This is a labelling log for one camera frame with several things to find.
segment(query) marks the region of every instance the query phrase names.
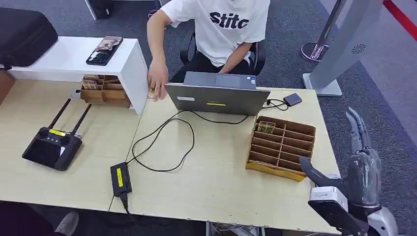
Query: gray laptop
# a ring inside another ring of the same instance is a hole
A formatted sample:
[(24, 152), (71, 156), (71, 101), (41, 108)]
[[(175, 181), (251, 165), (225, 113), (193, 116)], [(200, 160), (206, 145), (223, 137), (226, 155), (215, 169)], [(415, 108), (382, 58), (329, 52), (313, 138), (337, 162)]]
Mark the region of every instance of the gray laptop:
[(187, 72), (184, 84), (166, 83), (178, 110), (256, 116), (270, 91), (256, 89), (252, 75)]

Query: phone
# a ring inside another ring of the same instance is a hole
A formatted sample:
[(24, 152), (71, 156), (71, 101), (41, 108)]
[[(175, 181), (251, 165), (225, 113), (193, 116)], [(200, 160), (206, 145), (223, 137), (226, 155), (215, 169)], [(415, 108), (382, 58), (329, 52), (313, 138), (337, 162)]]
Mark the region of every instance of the phone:
[(122, 41), (122, 37), (104, 37), (89, 58), (87, 58), (86, 63), (89, 65), (107, 65)]

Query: yellow sticker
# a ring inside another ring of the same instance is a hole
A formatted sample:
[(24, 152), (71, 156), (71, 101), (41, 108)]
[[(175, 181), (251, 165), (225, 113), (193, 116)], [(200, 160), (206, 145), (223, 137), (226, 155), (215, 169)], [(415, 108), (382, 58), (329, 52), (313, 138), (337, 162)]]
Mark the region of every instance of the yellow sticker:
[(53, 133), (53, 134), (56, 134), (56, 135), (65, 136), (64, 132), (61, 132), (61, 131), (58, 131), (58, 130), (50, 129), (49, 132)]
[(119, 187), (123, 187), (123, 180), (121, 179), (121, 169), (117, 168)]
[(226, 104), (221, 104), (221, 103), (211, 103), (208, 102), (207, 105), (212, 105), (212, 106), (226, 106)]

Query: office chair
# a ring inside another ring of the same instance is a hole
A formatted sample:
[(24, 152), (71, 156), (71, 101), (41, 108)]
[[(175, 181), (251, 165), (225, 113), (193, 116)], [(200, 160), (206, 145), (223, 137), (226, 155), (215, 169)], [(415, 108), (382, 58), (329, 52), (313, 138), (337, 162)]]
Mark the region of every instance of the office chair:
[[(193, 40), (195, 41), (195, 32), (188, 34), (182, 43), (179, 57), (181, 58), (181, 61), (184, 65), (190, 62), (188, 59), (188, 53)], [(265, 65), (265, 40), (253, 43), (249, 51), (252, 52), (251, 56), (249, 57), (250, 66), (252, 67), (252, 75), (259, 75)], [(197, 53), (197, 46), (194, 46), (193, 53), (194, 54), (192, 56)]]

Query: white t-shirt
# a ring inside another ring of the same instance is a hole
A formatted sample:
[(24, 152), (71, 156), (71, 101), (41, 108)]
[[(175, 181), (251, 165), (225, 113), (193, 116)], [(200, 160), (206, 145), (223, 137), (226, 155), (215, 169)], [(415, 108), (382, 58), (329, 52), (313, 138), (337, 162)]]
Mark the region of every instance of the white t-shirt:
[(242, 42), (265, 39), (269, 0), (172, 0), (161, 9), (177, 27), (181, 22), (195, 20), (198, 51), (216, 66)]

